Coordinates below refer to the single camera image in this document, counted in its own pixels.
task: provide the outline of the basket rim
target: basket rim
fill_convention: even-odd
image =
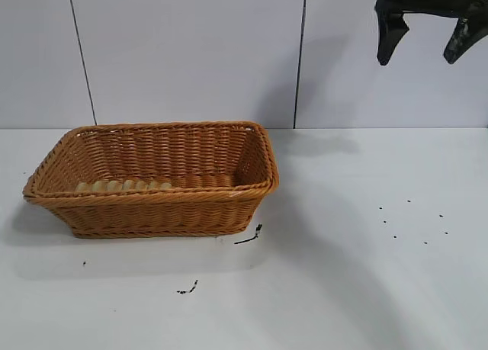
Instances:
[[[170,190],[147,190],[147,191],[116,191],[116,192],[74,192],[74,191],[56,191],[42,192],[37,189],[37,182],[50,169],[56,160],[58,152],[64,148],[64,143],[78,136],[80,133],[93,133],[97,131],[124,130],[134,131],[151,131],[157,129],[179,129],[195,127],[218,127],[218,126],[235,126],[250,127],[258,135],[260,143],[264,146],[266,153],[266,169],[268,178],[263,182],[252,185],[238,185],[235,187],[225,188],[172,188]],[[39,204],[45,207],[74,207],[106,204],[158,204],[165,201],[173,202],[195,202],[195,201],[228,201],[235,199],[253,199],[263,197],[273,192],[279,184],[278,168],[275,157],[271,148],[271,142],[268,132],[260,124],[252,121],[204,121],[196,123],[157,123],[157,124],[104,124],[86,127],[77,127],[70,130],[61,137],[59,142],[51,149],[47,156],[36,168],[35,172],[27,180],[23,194],[27,201]]]

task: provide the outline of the black debris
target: black debris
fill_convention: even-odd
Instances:
[[[178,294],[189,294],[189,293],[192,293],[195,288],[197,287],[197,284],[198,284],[198,280],[195,280],[195,283],[193,284],[193,288],[190,289],[189,291],[176,291],[176,293]]]
[[[234,245],[239,245],[241,243],[246,243],[246,242],[250,242],[256,238],[259,237],[259,233],[261,232],[261,228],[262,228],[262,224],[259,224],[257,227],[256,227],[256,233],[254,233],[254,237],[252,238],[249,238],[249,239],[245,239],[243,241],[239,241],[239,242],[234,242]]]

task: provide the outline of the rectangular basket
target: rectangular basket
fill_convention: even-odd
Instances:
[[[81,181],[166,181],[168,190],[75,192]],[[217,236],[243,231],[278,186],[268,134],[251,122],[121,124],[68,132],[24,197],[80,238]]]

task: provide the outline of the woven wicker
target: woven wicker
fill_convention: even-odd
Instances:
[[[79,182],[168,182],[169,190],[75,192]],[[80,238],[243,231],[278,186],[266,131],[250,122],[123,124],[68,132],[24,188]]]

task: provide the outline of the white tabletop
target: white tabletop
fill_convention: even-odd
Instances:
[[[488,348],[488,130],[272,131],[247,231],[125,240],[23,202],[63,133],[0,130],[0,348]]]

